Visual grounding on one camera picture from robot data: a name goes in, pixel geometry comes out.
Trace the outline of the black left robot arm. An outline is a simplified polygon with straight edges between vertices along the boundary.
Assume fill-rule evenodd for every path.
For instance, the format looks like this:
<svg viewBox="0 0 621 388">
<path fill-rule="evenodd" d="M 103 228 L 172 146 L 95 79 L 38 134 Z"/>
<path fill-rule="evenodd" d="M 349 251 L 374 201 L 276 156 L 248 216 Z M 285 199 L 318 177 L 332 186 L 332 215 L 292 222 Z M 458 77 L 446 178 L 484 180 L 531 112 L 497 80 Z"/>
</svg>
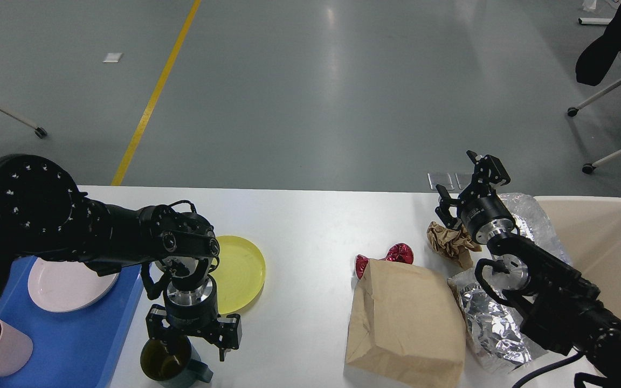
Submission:
<svg viewBox="0 0 621 388">
<path fill-rule="evenodd" d="M 11 267 L 34 256 L 79 262 L 98 276 L 139 265 L 148 298 L 162 297 L 146 320 L 148 334 L 174 349 L 177 336 L 201 337 L 219 356 L 240 347 L 240 315 L 222 316 L 217 283 L 220 247 L 212 224 L 176 204 L 129 210 L 90 199 L 47 158 L 0 158 L 0 298 Z"/>
</svg>

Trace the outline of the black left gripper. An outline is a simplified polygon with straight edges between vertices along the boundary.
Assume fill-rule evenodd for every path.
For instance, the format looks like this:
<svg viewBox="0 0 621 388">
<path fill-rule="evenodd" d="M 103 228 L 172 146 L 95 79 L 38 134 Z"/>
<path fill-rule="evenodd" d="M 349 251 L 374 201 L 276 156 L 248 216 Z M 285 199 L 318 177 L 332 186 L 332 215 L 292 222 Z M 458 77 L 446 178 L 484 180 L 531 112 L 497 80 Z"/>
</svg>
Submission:
<svg viewBox="0 0 621 388">
<path fill-rule="evenodd" d="M 239 350 L 242 338 L 240 314 L 218 311 L 217 283 L 208 275 L 193 290 L 180 290 L 170 281 L 162 290 L 163 306 L 153 304 L 146 314 L 146 330 L 151 341 L 162 341 L 169 350 L 179 336 L 201 337 L 219 349 L 224 362 L 231 351 Z"/>
</svg>

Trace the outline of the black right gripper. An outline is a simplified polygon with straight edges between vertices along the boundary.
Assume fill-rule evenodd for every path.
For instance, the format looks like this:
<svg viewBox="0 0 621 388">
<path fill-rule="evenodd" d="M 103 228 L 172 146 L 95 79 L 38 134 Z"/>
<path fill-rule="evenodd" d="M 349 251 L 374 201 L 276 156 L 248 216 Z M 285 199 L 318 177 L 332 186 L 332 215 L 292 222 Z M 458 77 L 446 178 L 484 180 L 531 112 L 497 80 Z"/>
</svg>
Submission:
<svg viewBox="0 0 621 388">
<path fill-rule="evenodd" d="M 472 150 L 466 154 L 474 164 L 471 182 L 466 187 L 466 196 L 471 198 L 464 201 L 453 198 L 445 186 L 437 184 L 439 202 L 434 212 L 447 229 L 458 231 L 463 225 L 475 243 L 486 245 L 494 236 L 516 229 L 513 215 L 497 193 L 497 189 L 509 184 L 511 178 L 499 158 L 479 155 Z M 451 208 L 456 210 L 456 216 L 452 215 Z"/>
</svg>

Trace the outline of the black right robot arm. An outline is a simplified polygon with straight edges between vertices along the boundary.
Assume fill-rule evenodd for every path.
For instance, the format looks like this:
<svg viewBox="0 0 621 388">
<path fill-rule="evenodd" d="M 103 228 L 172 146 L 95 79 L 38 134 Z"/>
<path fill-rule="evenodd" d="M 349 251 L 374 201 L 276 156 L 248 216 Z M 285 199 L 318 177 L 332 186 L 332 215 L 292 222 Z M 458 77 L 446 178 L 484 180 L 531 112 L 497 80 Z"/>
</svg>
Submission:
<svg viewBox="0 0 621 388">
<path fill-rule="evenodd" d="M 436 185 L 439 204 L 434 212 L 446 228 L 465 228 L 475 243 L 496 256 L 480 259 L 474 267 L 485 293 L 521 315 L 523 334 L 543 349 L 566 356 L 528 373 L 515 386 L 586 358 L 598 375 L 577 373 L 575 387 L 621 387 L 621 319 L 599 301 L 601 291 L 582 273 L 519 234 L 496 192 L 510 183 L 502 162 L 472 150 L 467 156 L 474 164 L 470 184 L 456 198 Z"/>
</svg>

